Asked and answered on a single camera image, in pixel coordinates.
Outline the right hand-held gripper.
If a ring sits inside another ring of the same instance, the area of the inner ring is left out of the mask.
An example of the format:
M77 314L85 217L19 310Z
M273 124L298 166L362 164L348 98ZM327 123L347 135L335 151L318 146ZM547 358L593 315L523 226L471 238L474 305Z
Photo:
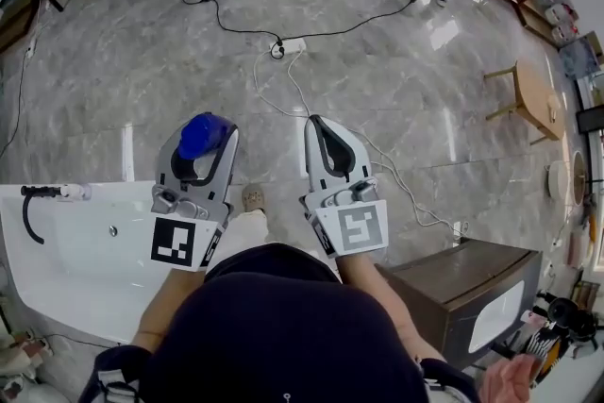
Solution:
M312 115L305 124L304 147L311 192L300 203L327 256L387 247L387 202L378 196L362 140L345 126Z

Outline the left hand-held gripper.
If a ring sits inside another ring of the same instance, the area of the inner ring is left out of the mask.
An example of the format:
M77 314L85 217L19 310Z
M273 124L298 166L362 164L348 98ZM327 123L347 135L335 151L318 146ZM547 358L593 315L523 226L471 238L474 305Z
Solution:
M205 272L233 211L227 190L240 133L233 126L217 149L189 160L178 151L184 127L170 136L157 158L150 259L179 270Z

